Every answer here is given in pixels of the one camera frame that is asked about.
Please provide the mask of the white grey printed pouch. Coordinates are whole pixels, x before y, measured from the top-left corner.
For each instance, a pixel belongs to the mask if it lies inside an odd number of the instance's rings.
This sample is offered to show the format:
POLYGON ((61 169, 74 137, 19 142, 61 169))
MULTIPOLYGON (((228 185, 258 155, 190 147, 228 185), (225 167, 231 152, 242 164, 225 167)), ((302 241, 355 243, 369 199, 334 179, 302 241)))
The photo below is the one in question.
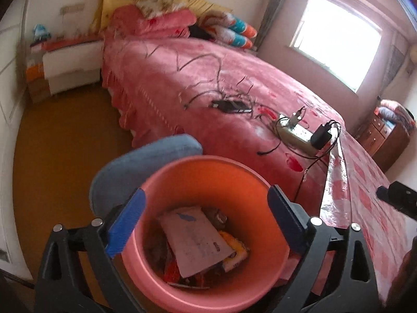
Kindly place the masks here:
POLYGON ((158 221, 183 278, 201 273, 233 253, 199 206, 165 212, 158 221))

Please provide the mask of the pink plastic trash bucket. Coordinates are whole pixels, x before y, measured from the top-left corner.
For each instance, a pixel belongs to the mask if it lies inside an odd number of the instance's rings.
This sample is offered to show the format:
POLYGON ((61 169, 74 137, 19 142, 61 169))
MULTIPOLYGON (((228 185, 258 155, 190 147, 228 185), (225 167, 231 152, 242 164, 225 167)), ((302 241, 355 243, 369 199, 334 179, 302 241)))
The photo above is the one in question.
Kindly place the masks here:
POLYGON ((269 184, 233 160, 199 155, 171 162, 143 184, 146 207, 121 258, 131 280, 153 303, 168 312, 240 312, 276 284, 289 248, 269 210, 269 184), (203 208, 227 217, 226 231, 241 241, 249 256, 202 290, 168 284, 151 263, 150 249, 167 239, 188 277, 233 255, 203 208))

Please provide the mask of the red white checkered plastic tablecloth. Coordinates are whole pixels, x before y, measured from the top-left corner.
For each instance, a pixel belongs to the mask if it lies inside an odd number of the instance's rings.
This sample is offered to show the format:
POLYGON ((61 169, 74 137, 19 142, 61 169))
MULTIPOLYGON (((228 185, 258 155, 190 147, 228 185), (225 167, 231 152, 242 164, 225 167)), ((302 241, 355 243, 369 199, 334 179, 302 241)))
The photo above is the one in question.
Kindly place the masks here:
POLYGON ((312 163, 285 152, 283 172, 288 181, 278 183, 290 200, 327 225, 360 225, 375 270, 379 297, 387 300, 393 280, 411 249, 408 218, 376 196, 389 180, 365 149, 346 131, 325 158, 312 163))

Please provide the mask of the brown wooden dresser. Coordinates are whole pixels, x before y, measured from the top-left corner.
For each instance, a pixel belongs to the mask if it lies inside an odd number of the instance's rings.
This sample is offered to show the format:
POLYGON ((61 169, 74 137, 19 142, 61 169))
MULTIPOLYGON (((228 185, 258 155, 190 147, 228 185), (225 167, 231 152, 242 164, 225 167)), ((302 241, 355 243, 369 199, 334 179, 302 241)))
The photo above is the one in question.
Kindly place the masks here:
POLYGON ((401 124, 371 114, 356 140, 386 173, 408 146, 410 135, 401 124))

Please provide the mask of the orange blue snack wrapper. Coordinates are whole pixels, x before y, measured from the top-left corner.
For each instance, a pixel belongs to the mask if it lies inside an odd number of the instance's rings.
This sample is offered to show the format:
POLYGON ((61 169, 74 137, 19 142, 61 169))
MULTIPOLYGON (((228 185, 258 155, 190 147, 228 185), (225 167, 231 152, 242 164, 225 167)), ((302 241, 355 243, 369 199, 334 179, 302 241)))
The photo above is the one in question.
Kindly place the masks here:
POLYGON ((228 273, 238 267, 249 256, 249 249, 244 243, 225 231, 219 231, 233 253, 222 261, 223 270, 228 273))

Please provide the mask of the white power strip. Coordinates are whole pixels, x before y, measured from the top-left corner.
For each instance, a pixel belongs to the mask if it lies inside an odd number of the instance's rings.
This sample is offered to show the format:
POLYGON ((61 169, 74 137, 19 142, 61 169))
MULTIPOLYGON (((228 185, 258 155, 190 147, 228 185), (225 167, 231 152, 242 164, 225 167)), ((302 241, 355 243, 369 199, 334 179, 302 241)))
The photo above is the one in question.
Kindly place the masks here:
POLYGON ((299 124, 296 124, 294 127, 289 127, 288 122, 288 117, 280 115, 276 123, 277 133, 283 142, 303 151, 308 156, 316 156, 318 149, 314 148, 310 142, 312 133, 299 124))

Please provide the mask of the black power adapter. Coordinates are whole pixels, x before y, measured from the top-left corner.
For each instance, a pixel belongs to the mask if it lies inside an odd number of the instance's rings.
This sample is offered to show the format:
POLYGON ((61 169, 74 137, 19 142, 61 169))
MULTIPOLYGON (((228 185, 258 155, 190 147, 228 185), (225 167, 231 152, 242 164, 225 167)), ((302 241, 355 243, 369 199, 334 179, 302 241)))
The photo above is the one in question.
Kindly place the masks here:
POLYGON ((321 124, 316 131, 312 134, 310 138, 310 144, 313 148, 322 150, 323 147, 330 141, 332 135, 330 134, 330 129, 332 127, 332 123, 328 122, 325 124, 321 124))

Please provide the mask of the folded blankets on dresser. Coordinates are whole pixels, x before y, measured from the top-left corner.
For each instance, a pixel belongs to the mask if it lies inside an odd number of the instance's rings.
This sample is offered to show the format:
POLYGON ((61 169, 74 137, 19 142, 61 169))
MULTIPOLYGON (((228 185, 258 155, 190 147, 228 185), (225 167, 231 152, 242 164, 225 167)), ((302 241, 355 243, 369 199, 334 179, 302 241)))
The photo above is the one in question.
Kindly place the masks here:
POLYGON ((416 128, 416 120, 411 112, 394 100, 381 100, 375 108, 374 114, 395 124, 400 124, 411 132, 416 128))

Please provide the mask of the pink bed blanket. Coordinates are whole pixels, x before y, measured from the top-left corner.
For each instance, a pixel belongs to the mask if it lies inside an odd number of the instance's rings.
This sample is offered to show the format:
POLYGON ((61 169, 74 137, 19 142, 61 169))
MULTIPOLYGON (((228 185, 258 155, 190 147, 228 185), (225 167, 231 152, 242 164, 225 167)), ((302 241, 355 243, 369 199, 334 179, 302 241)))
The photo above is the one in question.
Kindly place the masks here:
POLYGON ((312 161, 275 135, 274 121, 297 110, 309 130, 341 121, 323 99, 270 64, 195 38, 107 39, 102 82, 133 147, 189 134, 205 154, 241 162, 277 185, 289 180, 286 151, 312 161), (252 112, 226 114, 210 107, 213 100, 243 101, 252 112))

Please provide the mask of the white nightstand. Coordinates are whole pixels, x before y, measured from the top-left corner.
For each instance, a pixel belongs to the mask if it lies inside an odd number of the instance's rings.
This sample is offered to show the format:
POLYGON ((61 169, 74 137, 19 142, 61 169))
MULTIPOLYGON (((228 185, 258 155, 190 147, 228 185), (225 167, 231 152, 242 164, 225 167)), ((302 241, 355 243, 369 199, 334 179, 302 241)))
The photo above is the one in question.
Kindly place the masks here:
POLYGON ((50 94, 99 82, 103 41, 64 47, 43 55, 50 94))

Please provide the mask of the window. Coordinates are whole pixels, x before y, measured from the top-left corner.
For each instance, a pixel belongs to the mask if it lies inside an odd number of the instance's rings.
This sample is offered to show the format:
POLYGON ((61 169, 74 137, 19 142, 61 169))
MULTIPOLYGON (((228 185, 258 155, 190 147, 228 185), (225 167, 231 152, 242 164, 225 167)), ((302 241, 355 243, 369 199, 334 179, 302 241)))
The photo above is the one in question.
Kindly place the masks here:
POLYGON ((357 92, 374 61, 382 29, 337 0, 308 0, 291 48, 357 92))

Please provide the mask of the orange teal rolled quilt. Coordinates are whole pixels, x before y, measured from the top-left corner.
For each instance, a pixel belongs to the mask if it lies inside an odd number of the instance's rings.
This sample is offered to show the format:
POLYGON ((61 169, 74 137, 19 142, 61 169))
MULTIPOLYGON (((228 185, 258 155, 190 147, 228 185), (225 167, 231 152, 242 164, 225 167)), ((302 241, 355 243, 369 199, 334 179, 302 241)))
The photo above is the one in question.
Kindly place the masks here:
POLYGON ((197 21, 200 29, 213 39, 237 48, 250 50, 257 31, 250 24, 225 11, 208 11, 197 21))

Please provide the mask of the folded pink blanket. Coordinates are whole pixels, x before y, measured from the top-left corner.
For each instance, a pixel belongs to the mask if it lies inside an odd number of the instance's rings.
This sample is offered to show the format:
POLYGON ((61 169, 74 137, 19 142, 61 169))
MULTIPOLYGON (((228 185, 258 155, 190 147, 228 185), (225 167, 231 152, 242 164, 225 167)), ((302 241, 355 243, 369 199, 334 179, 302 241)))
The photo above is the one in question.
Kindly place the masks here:
POLYGON ((188 38, 189 27, 196 21, 189 9, 146 19, 139 8, 127 5, 114 11, 102 34, 106 38, 188 38))

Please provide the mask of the floral pillow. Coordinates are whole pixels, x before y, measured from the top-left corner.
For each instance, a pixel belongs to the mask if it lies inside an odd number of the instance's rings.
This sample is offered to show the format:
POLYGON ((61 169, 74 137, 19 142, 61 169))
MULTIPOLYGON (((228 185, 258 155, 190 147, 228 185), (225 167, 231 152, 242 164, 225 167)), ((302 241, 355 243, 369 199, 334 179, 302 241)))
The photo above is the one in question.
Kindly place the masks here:
POLYGON ((154 19, 187 8, 185 2, 181 0, 132 0, 132 2, 146 19, 154 19))

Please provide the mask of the yellow headboard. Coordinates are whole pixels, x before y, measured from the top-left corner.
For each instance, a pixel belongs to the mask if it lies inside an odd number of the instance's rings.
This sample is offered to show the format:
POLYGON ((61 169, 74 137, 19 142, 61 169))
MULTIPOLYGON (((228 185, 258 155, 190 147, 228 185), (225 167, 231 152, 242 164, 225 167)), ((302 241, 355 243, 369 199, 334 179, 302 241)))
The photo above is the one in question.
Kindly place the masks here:
POLYGON ((223 7, 207 0, 99 0, 93 21, 89 26, 89 32, 99 33, 99 31, 107 27, 116 9, 130 4, 138 7, 146 19, 152 19, 182 9, 189 9, 197 17, 209 11, 232 11, 228 7, 223 7))

